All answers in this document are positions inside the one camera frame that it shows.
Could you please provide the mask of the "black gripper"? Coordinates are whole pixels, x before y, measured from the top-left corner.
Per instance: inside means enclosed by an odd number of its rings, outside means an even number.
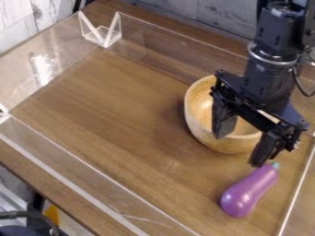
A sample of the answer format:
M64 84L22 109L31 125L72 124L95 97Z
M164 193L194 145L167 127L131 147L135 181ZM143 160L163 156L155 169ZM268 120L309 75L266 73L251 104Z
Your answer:
M252 124L262 131L262 137L248 163L260 167L282 150L295 149L301 135L309 129L307 121L293 107L289 96L279 96L278 90L268 96L266 84L250 83L246 77L226 71L218 71L215 78L210 92L214 136L222 139L232 133L238 117Z

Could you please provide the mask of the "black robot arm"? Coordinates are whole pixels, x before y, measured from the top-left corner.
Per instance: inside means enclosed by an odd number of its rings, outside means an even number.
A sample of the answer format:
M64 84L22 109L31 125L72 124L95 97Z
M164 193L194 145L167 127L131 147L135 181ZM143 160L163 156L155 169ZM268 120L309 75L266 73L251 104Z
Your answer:
M220 139L247 120L260 131L248 163L259 167L282 150L294 150L309 123L291 104L301 90L298 68L314 62L315 0L259 0L258 30L247 45L244 74L215 72L211 87L212 133Z

